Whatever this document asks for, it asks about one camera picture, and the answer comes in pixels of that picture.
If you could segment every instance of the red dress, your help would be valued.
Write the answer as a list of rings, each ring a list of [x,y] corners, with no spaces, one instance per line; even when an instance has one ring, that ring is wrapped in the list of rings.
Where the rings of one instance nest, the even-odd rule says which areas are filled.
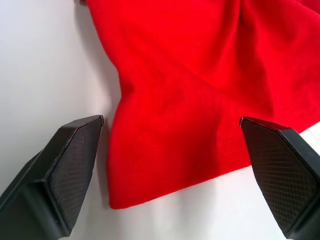
[[[320,1],[87,0],[119,72],[107,177],[121,209],[250,165],[250,116],[320,121]]]

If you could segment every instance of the white surface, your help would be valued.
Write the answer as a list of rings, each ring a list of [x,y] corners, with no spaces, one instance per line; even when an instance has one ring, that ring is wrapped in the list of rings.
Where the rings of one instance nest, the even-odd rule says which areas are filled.
[[[58,127],[93,114],[104,114],[110,121],[120,90],[117,71],[102,49],[86,7],[71,0],[3,0],[0,6],[2,193]],[[320,125],[311,132],[303,137],[317,148]],[[251,167],[139,206],[110,209],[106,144],[104,134],[68,239],[285,239]]]

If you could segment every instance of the white floor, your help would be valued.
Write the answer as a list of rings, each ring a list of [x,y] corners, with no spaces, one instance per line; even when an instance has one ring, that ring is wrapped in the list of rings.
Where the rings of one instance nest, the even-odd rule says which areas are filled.
[[[0,7],[0,193],[59,126],[103,114],[112,122],[118,75],[85,6],[10,0]],[[320,124],[302,136],[320,153]],[[108,207],[100,147],[69,240],[284,240],[251,167],[124,210]]]

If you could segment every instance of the red fabric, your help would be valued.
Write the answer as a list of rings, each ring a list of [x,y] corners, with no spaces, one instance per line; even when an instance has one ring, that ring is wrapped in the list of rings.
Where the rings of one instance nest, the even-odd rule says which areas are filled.
[[[87,0],[122,99],[107,164],[114,209],[246,167],[251,116],[320,120],[318,0]]]

